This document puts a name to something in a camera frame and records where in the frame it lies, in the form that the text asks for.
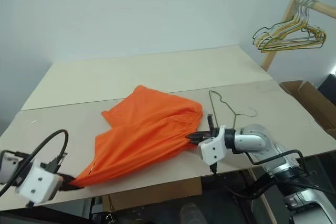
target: clothes rack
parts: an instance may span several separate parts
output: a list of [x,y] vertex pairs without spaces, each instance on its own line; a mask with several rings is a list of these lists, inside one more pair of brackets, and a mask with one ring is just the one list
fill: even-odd
[[[311,7],[311,9],[316,10],[317,12],[323,13],[329,17],[336,19],[336,8],[326,5],[325,3],[316,1]],[[296,0],[290,0],[289,5],[286,9],[286,12],[284,14],[284,17],[282,19],[282,22],[291,20],[293,15],[296,11]],[[269,66],[271,65],[272,61],[274,60],[274,57],[276,55],[276,51],[268,52],[261,64],[261,67],[267,71]]]

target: white wall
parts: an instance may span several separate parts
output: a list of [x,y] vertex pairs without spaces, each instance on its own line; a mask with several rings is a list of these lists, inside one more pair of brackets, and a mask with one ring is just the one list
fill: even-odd
[[[240,44],[260,63],[251,36],[280,21],[288,1],[1,0],[0,134],[54,61]],[[311,23],[327,43],[279,53],[269,70],[276,80],[318,85],[336,64],[335,20],[311,12]]]

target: orange pants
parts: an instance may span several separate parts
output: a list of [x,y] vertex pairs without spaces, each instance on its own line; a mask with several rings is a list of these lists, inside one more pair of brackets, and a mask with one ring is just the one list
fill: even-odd
[[194,148],[185,136],[203,115],[197,102],[144,86],[101,114],[112,129],[96,137],[95,157],[72,185],[105,182]]

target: black cable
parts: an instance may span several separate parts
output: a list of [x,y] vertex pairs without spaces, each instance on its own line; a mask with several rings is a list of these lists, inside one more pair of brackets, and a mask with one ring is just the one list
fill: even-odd
[[263,195],[270,187],[274,186],[274,185],[291,185],[291,186],[297,186],[297,187],[301,187],[301,188],[311,188],[311,189],[315,189],[318,191],[322,191],[324,193],[327,194],[333,194],[336,195],[336,193],[332,192],[332,191],[328,191],[326,189],[320,188],[318,186],[311,186],[311,185],[305,185],[305,184],[301,184],[301,183],[296,183],[296,182],[282,182],[282,181],[271,181],[269,184],[267,184],[265,187],[261,188],[261,190],[257,193],[254,193],[252,196],[250,195],[243,195],[243,194],[239,194],[236,191],[232,190],[231,188],[229,188],[228,186],[226,186],[225,184],[221,183],[220,181],[220,176],[212,171],[216,177],[216,179],[218,179],[218,181],[220,182],[221,186],[229,191],[230,193],[232,193],[234,196],[241,198],[241,199],[247,199],[247,200],[253,200],[253,199],[257,199],[259,198],[261,195]]
[[8,152],[8,153],[11,153],[11,154],[15,154],[15,152],[12,152],[12,151],[9,151],[9,150],[3,150],[3,152]]
[[93,219],[92,218],[93,217],[92,208],[93,208],[95,203],[96,203],[96,198],[95,197],[91,198],[90,210],[89,210],[89,220]]
[[303,157],[303,154],[299,151],[299,150],[290,150],[290,151],[286,151],[286,152],[283,152],[281,154],[278,154],[278,155],[275,155],[273,157],[269,157],[269,158],[266,158],[262,161],[258,161],[258,162],[254,162],[253,159],[251,158],[250,154],[248,152],[245,152],[246,156],[248,157],[248,159],[250,160],[250,162],[253,164],[253,165],[261,165],[263,163],[266,163],[266,162],[269,162],[269,161],[272,161],[272,160],[275,160],[277,158],[280,158],[280,157],[284,157],[284,156],[287,156],[289,154],[293,154],[293,153],[297,153],[299,154],[300,156],[300,160],[302,162],[302,168],[303,168],[303,171],[307,174],[307,175],[310,175],[309,174],[309,171],[307,169],[307,164],[306,164],[306,161]]
[[16,172],[13,174],[13,176],[8,180],[8,182],[6,183],[6,185],[4,185],[4,187],[1,189],[0,191],[0,197],[10,188],[10,186],[12,185],[12,183],[17,179],[17,177],[20,175],[20,173],[26,168],[26,166],[30,163],[30,161],[33,160],[33,158],[36,156],[36,154],[52,139],[54,138],[56,135],[58,135],[59,133],[64,133],[65,135],[65,139],[64,139],[64,143],[63,143],[63,147],[59,153],[59,155],[57,156],[57,161],[59,162],[65,152],[65,149],[67,147],[68,144],[68,139],[69,139],[69,134],[66,130],[57,130],[55,132],[53,132],[52,134],[50,134],[46,139],[43,140],[42,143],[40,143],[35,150],[27,157],[23,160],[22,164],[20,165],[20,167],[16,170]]

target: table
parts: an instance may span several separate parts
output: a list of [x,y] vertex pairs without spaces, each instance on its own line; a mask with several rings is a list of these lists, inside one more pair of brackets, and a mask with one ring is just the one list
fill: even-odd
[[125,98],[140,84],[170,93],[271,79],[239,46],[57,62],[22,110]]
[[[211,85],[211,80],[208,80],[207,83],[204,82],[208,85],[206,88],[195,89],[192,86],[194,83],[191,83],[192,90],[175,92],[177,95],[202,104],[205,116],[199,129],[207,130],[206,115],[213,112],[208,97],[208,91],[211,89],[219,92],[236,111],[253,114],[254,111],[249,107],[257,111],[258,115],[256,117],[239,117],[236,127],[251,123],[262,124],[277,142],[288,149],[298,148],[305,156],[333,150],[334,139],[324,132],[311,115],[294,98],[286,94],[278,86],[277,82],[270,80],[269,75],[262,75],[262,70],[259,73],[259,67],[254,66],[248,60],[246,62],[248,64],[241,66],[240,71],[238,69],[239,65],[232,65],[236,68],[234,72],[245,71],[245,83],[241,81],[234,83],[235,81],[229,80],[227,83],[234,84],[208,88],[216,86]],[[251,76],[256,76],[256,81],[253,78],[249,78]],[[74,100],[75,96],[76,94],[73,92],[71,99]],[[110,128],[100,115],[100,112],[110,109],[120,101],[121,99],[92,101],[22,110],[1,136],[1,148],[29,153],[54,130],[67,129],[70,138],[66,151],[69,154],[62,164],[60,172],[76,176],[93,159],[95,136]],[[216,98],[214,99],[214,106],[219,124],[231,126],[233,115],[229,109],[220,104]],[[61,145],[62,136],[60,135],[45,147],[38,155],[38,158],[44,162],[50,160],[51,157],[57,155]],[[251,167],[251,163],[244,155],[233,156],[233,154],[229,154],[227,158],[219,163],[218,172],[228,172],[249,167]],[[176,158],[111,182],[94,185],[78,191],[58,192],[56,197],[48,203],[99,196],[210,174],[208,166],[200,159],[197,151],[186,151]],[[0,209],[20,208],[25,203],[19,195],[14,194],[14,189],[11,188],[0,199]]]

